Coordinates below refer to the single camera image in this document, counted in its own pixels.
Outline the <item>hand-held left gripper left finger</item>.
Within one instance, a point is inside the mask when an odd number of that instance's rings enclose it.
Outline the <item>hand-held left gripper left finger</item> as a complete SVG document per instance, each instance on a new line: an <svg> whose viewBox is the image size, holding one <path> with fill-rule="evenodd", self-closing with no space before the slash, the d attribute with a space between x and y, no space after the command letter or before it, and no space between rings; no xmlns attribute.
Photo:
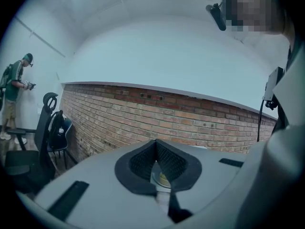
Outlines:
<svg viewBox="0 0 305 229"><path fill-rule="evenodd" d="M155 140L151 140L116 161L116 178L127 190L136 195L156 195L156 186L150 182L155 162Z"/></svg>

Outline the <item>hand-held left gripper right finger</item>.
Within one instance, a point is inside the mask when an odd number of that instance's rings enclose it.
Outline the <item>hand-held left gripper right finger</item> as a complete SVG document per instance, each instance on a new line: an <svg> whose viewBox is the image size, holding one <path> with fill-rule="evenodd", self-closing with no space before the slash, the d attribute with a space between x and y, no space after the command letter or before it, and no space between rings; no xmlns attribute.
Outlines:
<svg viewBox="0 0 305 229"><path fill-rule="evenodd" d="M155 141L155 154L172 191L191 189L202 173L202 164L198 158L165 141Z"/></svg>

